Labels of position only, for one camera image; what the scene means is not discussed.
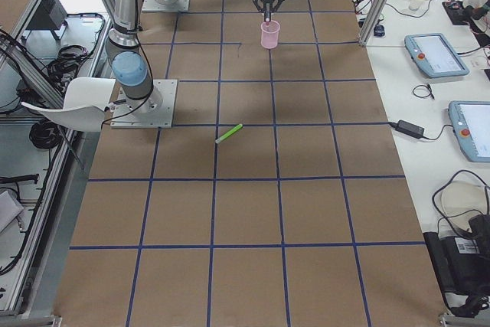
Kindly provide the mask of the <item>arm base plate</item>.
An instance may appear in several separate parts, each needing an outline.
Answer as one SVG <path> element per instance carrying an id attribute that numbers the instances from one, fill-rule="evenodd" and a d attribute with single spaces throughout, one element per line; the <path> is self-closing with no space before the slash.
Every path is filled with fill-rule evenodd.
<path id="1" fill-rule="evenodd" d="M 115 119 L 109 121 L 114 129 L 171 128 L 173 123 L 177 80 L 154 80 L 153 91 L 145 104 L 128 100 L 123 88 L 119 88 L 119 100 L 125 100 L 113 111 Z"/>
<path id="2" fill-rule="evenodd" d="M 144 0 L 142 12 L 188 12 L 190 0 Z"/>

